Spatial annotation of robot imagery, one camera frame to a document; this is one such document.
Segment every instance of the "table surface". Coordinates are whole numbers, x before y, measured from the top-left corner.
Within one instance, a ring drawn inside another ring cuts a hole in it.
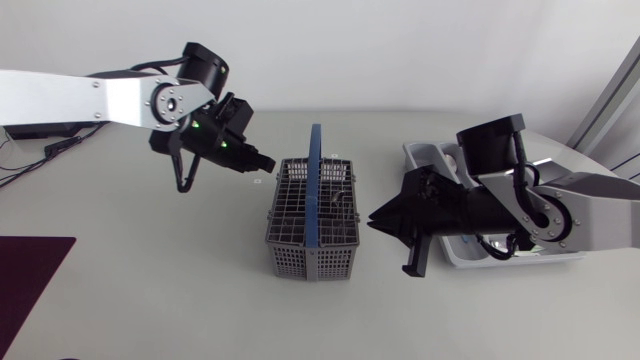
[[[246,135],[279,162],[305,157],[311,124],[321,123],[323,155],[353,161],[365,220],[399,192],[404,142],[453,141],[489,120],[257,113]],[[110,124],[0,191],[3,235],[78,238],[6,359],[637,358],[635,249],[457,270],[434,241],[426,278],[410,278],[400,269],[408,249],[363,221],[351,280],[281,279],[264,243],[275,171],[205,162],[191,192],[179,194],[169,158],[148,137]],[[543,136],[524,139],[530,160],[608,173]],[[40,156],[29,150],[47,142],[17,145],[24,149],[3,165]]]

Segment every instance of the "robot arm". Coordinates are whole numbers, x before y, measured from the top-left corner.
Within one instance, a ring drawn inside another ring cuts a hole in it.
[[[567,251],[640,248],[640,186],[589,173],[538,184],[525,170],[531,165],[523,129],[522,116],[514,115],[458,133],[466,170],[480,186],[466,189],[431,166],[418,168],[405,174],[398,196],[370,215],[371,227],[411,249],[406,273],[425,275],[429,243],[441,235],[476,235],[499,260],[534,245]],[[480,235],[497,233],[511,234],[506,253]]]
[[[171,65],[181,65],[177,78],[143,72]],[[152,129],[151,148],[171,156],[180,192],[191,188],[201,158],[271,172],[273,159],[245,144],[249,104],[233,93],[220,100],[228,72],[222,58],[196,43],[176,60],[86,77],[0,70],[0,125],[112,121]],[[182,148],[194,153],[186,179]]]

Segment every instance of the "metal frame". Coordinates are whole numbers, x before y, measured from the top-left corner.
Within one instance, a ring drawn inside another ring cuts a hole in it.
[[[589,155],[640,92],[640,37],[567,146]]]

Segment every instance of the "gray plastic tray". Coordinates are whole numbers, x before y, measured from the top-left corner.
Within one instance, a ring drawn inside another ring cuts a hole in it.
[[[413,142],[405,143],[403,148],[406,154],[405,167],[407,171],[426,165],[434,165],[440,174],[465,187],[478,185],[467,173],[462,149],[457,144]],[[534,164],[540,171],[541,183],[556,179],[570,172],[552,159],[537,161]],[[501,245],[504,244],[506,235],[488,235],[485,238],[494,244]],[[585,256],[584,252],[560,252],[543,249],[536,252],[517,252],[517,256],[508,261],[500,261],[489,256],[482,246],[475,241],[474,236],[441,236],[440,243],[446,258],[456,268],[552,263],[579,260]]]

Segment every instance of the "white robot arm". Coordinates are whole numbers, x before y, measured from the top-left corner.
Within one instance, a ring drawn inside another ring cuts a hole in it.
[[[162,70],[173,65],[181,66],[177,78]],[[175,60],[85,77],[0,70],[0,125],[112,121],[152,129],[151,148],[171,156],[180,192],[191,188],[201,158],[271,172],[273,159],[245,143],[249,104],[233,93],[220,99],[228,74],[226,62],[197,43]],[[194,153],[186,179],[182,148]]]

